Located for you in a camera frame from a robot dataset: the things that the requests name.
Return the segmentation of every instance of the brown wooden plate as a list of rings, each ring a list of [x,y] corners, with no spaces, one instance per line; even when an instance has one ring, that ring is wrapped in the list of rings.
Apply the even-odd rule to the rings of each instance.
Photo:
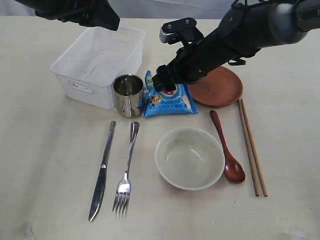
[[[242,95],[243,85],[233,71],[219,66],[196,84],[190,84],[189,91],[198,103],[219,108],[236,102]]]

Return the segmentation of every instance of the red wooden spoon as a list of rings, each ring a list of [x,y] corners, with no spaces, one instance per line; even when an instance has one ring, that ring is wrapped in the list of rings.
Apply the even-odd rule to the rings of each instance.
[[[237,160],[231,155],[231,153],[227,148],[226,140],[224,137],[224,133],[222,132],[222,127],[221,127],[218,114],[216,113],[216,111],[211,110],[210,116],[212,118],[212,121],[215,125],[216,130],[218,131],[218,134],[222,143],[222,148],[223,148],[224,158],[225,158],[224,175],[231,182],[235,184],[240,184],[246,179],[246,174],[242,169],[240,163],[237,162]]]

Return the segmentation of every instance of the snack package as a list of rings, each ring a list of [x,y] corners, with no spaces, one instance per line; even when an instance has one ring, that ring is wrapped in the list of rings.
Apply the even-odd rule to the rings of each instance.
[[[145,107],[143,117],[164,114],[197,114],[198,109],[186,84],[176,84],[174,91],[157,92],[152,81],[152,74],[145,74],[147,91],[144,93]]]

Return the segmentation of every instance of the metal fork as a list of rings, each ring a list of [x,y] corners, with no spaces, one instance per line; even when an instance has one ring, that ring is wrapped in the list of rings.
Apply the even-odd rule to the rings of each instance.
[[[140,127],[140,124],[137,121],[134,121],[133,123],[131,123],[130,151],[129,151],[128,162],[126,165],[124,176],[121,179],[121,181],[118,183],[118,186],[116,188],[115,198],[114,198],[113,207],[112,207],[112,212],[114,210],[115,212],[117,212],[119,209],[119,214],[121,211],[123,214],[124,210],[128,210],[130,192],[131,192],[131,183],[129,181],[129,170],[130,170],[132,153],[134,150],[139,127]]]

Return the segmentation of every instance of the butter knife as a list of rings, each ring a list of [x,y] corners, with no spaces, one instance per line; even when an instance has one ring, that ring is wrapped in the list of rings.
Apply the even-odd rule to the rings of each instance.
[[[116,128],[116,121],[112,121],[110,124],[109,134],[106,141],[103,158],[100,166],[100,171],[98,178],[96,180],[90,212],[89,212],[89,222],[92,222],[96,216],[98,215],[98,212],[100,210],[102,200],[104,198],[105,188],[106,188],[106,180],[107,180],[107,165],[108,165],[108,158],[110,154],[110,148],[112,144],[112,139],[114,137]]]

